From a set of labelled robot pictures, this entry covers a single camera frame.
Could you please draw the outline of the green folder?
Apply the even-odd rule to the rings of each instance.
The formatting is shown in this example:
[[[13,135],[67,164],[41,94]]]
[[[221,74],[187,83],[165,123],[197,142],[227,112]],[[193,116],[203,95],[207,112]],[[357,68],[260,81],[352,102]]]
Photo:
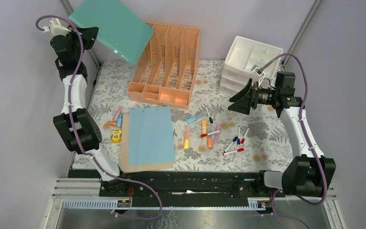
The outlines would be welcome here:
[[[85,0],[69,19],[81,28],[97,27],[97,41],[136,66],[154,30],[119,0]]]

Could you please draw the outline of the light blue folder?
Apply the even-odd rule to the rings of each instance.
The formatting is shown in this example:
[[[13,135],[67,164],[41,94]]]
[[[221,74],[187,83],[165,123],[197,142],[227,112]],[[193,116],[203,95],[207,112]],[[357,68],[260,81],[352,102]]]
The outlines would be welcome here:
[[[130,110],[129,137],[129,165],[156,165],[175,161],[170,107]]]

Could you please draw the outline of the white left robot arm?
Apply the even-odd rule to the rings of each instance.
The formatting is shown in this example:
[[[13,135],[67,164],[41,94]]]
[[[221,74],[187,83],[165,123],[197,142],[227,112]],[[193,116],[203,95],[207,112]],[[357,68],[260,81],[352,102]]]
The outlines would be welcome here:
[[[97,27],[77,30],[69,27],[64,35],[56,35],[50,41],[57,54],[55,64],[65,88],[64,106],[61,113],[53,118],[53,123],[67,149],[84,156],[95,166],[102,189],[111,189],[117,196],[123,196],[128,192],[129,184],[122,178],[116,178],[120,174],[119,166],[101,147],[100,128],[85,105],[88,75],[80,57],[94,45],[98,32]]]

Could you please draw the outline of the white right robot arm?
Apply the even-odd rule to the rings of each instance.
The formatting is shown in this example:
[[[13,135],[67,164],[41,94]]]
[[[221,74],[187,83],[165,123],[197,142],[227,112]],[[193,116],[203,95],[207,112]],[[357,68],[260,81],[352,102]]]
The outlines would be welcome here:
[[[303,100],[295,96],[294,83],[295,74],[290,72],[278,72],[273,89],[260,89],[250,79],[229,99],[228,110],[248,115],[258,105],[270,105],[288,135],[292,162],[283,172],[261,170],[261,179],[254,184],[256,194],[265,197],[278,189],[285,195],[325,198],[336,163],[314,140]]]

